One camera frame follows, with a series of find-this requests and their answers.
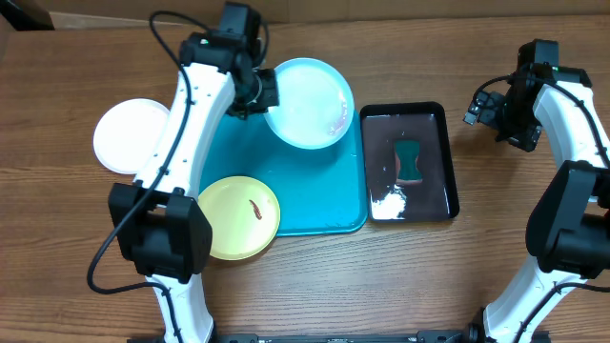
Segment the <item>light blue plate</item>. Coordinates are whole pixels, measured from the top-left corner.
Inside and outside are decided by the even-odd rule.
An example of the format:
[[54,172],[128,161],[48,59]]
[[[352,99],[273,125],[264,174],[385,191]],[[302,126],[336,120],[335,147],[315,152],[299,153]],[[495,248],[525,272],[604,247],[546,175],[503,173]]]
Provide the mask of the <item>light blue plate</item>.
[[291,146],[324,149],[337,143],[354,119],[355,99],[343,75],[314,58],[294,58],[274,68],[278,104],[265,120]]

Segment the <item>green scrubbing sponge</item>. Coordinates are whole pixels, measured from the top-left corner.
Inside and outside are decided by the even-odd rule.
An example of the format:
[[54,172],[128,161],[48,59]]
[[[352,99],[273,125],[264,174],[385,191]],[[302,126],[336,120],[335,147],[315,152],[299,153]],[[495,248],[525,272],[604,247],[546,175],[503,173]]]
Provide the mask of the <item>green scrubbing sponge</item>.
[[396,160],[396,183],[400,186],[422,182],[417,167],[419,143],[414,140],[397,140],[394,144]]

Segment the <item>white plate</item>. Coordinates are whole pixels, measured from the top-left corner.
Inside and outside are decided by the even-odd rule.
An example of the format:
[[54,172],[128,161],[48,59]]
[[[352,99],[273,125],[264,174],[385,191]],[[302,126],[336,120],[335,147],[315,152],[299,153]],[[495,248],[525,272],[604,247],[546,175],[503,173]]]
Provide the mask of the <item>white plate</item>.
[[157,146],[170,111],[161,103],[134,98],[109,109],[98,121],[92,146],[98,161],[120,174],[137,174]]

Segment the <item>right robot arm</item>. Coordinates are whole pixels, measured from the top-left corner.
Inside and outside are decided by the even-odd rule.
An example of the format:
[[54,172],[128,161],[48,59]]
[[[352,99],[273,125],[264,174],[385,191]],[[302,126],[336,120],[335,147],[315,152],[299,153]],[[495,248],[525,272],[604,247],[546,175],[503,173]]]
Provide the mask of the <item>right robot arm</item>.
[[609,268],[609,216],[586,211],[592,202],[609,208],[609,138],[590,78],[560,65],[558,42],[535,39],[503,79],[505,94],[475,91],[465,122],[527,152],[546,135],[558,170],[528,219],[525,262],[455,342],[547,342],[538,326],[572,290],[609,291],[591,283]]

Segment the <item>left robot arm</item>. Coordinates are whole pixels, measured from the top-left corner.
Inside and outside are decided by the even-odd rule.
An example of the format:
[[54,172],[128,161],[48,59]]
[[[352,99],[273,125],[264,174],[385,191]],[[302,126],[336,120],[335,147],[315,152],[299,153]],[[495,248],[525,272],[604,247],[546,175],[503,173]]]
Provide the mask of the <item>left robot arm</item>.
[[145,276],[166,326],[163,342],[215,342],[202,272],[213,231],[196,198],[205,160],[224,115],[245,120],[278,105],[275,72],[262,68],[269,30],[250,6],[228,2],[218,28],[205,24],[171,59],[178,68],[173,104],[157,148],[130,184],[109,194],[112,241]]

